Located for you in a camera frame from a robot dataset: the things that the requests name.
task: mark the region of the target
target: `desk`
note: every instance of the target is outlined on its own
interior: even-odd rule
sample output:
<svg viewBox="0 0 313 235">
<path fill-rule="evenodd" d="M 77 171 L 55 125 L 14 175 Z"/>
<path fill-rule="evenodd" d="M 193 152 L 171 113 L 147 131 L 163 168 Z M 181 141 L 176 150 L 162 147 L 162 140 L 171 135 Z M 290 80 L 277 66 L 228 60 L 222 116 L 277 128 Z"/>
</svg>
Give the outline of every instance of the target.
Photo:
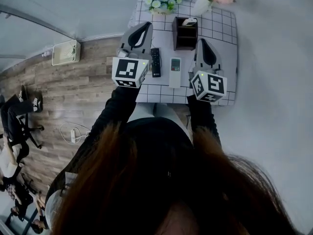
<svg viewBox="0 0 313 235">
<path fill-rule="evenodd" d="M 148 72 L 137 102 L 153 103 L 187 103 L 187 96 L 192 95 L 189 88 L 188 71 L 195 66 L 195 51 L 177 50 L 173 48 L 172 22 L 175 17 L 193 17 L 191 7 L 193 3 L 183 2 L 176 5 L 177 13 L 171 15 L 152 15 L 147 11 L 143 0 L 138 0 L 128 27 L 133 27 L 139 23 L 152 22 L 153 39 L 151 48 L 160 49 L 161 55 L 161 77 L 153 78 Z M 237 26 L 233 13 L 217 8 L 207 11 L 198 20 L 198 39 L 204 38 L 209 41 L 219 52 L 222 58 L 222 68 L 224 76 L 227 77 L 227 95 L 219 100 L 219 105 L 233 105 L 236 94 L 237 81 Z M 170 58 L 181 58 L 181 87 L 179 89 L 169 88 Z"/>
</svg>

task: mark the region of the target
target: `cable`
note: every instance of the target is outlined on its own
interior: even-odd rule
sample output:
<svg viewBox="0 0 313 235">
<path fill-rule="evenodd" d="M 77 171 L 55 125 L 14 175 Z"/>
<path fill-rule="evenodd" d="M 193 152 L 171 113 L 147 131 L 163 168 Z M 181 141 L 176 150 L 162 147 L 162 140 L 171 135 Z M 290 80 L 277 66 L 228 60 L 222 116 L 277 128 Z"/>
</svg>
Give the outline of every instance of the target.
<svg viewBox="0 0 313 235">
<path fill-rule="evenodd" d="M 82 135 L 81 132 L 80 132 L 80 130 L 79 130 L 77 127 L 73 127 L 72 130 L 76 129 L 76 130 L 78 131 L 78 133 L 79 133 L 79 137 L 78 137 L 78 138 L 75 138 L 75 140 L 78 139 L 78 141 L 75 142 L 75 143 L 70 143 L 70 142 L 68 142 L 68 141 L 64 138 L 64 136 L 63 136 L 63 134 L 62 134 L 62 131 L 61 131 L 62 126 L 65 125 L 65 124 L 69 124 L 69 123 L 70 123 L 70 124 L 77 125 L 77 126 L 80 126 L 80 127 L 84 127 L 84 128 L 86 128 L 86 129 L 88 130 L 88 131 L 86 131 L 86 134 L 85 134 L 85 135 Z M 60 126 L 60 129 L 59 129 L 59 130 L 60 130 L 60 134 L 61 134 L 62 138 L 63 138 L 64 141 L 65 141 L 66 143 L 68 143 L 68 144 L 76 144 L 76 143 L 78 143 L 78 142 L 80 141 L 81 138 L 86 138 L 86 137 L 88 137 L 88 136 L 89 136 L 89 133 L 90 133 L 90 129 L 88 129 L 87 127 L 85 127 L 85 126 L 83 126 L 83 125 L 80 125 L 80 124 L 77 124 L 77 123 L 72 123 L 72 122 L 65 122 L 65 123 L 63 123 L 63 124 Z"/>
</svg>

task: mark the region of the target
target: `black sweater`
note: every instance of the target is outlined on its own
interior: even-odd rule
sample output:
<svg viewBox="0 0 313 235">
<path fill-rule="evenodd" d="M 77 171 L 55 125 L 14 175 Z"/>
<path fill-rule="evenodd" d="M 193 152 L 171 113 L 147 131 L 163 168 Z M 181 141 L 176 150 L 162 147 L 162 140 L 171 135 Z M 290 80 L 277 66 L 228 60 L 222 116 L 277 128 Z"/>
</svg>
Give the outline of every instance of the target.
<svg viewBox="0 0 313 235">
<path fill-rule="evenodd" d="M 136 142 L 138 159 L 145 160 L 145 167 L 158 174 L 167 170 L 170 150 L 192 148 L 192 143 L 185 132 L 173 121 L 163 117 L 141 118 L 127 123 L 136 106 L 139 89 L 118 87 L 112 92 L 112 97 L 106 103 L 105 109 L 93 125 L 89 136 L 79 147 L 69 164 L 59 173 L 52 182 L 47 193 L 49 197 L 65 185 L 65 172 L 74 172 L 73 168 L 80 159 L 84 159 L 104 128 L 111 122 L 121 123 L 120 131 L 125 132 Z M 196 100 L 194 95 L 188 97 L 188 106 L 191 114 L 192 130 L 198 126 L 208 128 L 220 142 L 216 129 L 211 105 Z"/>
</svg>

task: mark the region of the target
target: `flower vase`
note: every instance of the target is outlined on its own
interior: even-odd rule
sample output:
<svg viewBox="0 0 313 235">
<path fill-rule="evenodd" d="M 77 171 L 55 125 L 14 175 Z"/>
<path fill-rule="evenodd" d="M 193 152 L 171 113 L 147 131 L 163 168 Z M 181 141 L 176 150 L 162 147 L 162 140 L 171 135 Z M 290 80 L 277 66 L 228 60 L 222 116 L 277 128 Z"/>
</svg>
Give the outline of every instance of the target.
<svg viewBox="0 0 313 235">
<path fill-rule="evenodd" d="M 200 16 L 206 11 L 212 9 L 212 3 L 209 0 L 197 0 L 194 7 L 191 8 L 191 15 Z"/>
<path fill-rule="evenodd" d="M 150 10 L 152 15 L 162 14 L 162 15 L 170 15 L 174 12 L 174 10 L 155 8 Z"/>
</svg>

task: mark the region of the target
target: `brown hair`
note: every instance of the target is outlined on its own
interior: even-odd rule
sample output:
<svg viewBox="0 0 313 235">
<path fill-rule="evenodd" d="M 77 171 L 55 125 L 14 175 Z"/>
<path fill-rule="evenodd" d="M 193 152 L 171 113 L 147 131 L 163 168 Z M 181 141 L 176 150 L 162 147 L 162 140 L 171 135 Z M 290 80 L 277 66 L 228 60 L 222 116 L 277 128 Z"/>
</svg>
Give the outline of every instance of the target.
<svg viewBox="0 0 313 235">
<path fill-rule="evenodd" d="M 31 224 L 30 227 L 33 229 L 34 233 L 36 233 L 36 234 L 41 234 L 44 231 L 43 228 L 39 227 L 36 224 Z"/>
<path fill-rule="evenodd" d="M 296 234 L 256 165 L 226 155 L 207 129 L 198 129 L 193 143 L 192 150 L 173 151 L 183 156 L 175 156 L 160 186 L 140 177 L 145 161 L 135 141 L 108 126 L 65 195 L 52 234 L 155 234 L 177 201 L 191 210 L 200 234 Z"/>
</svg>

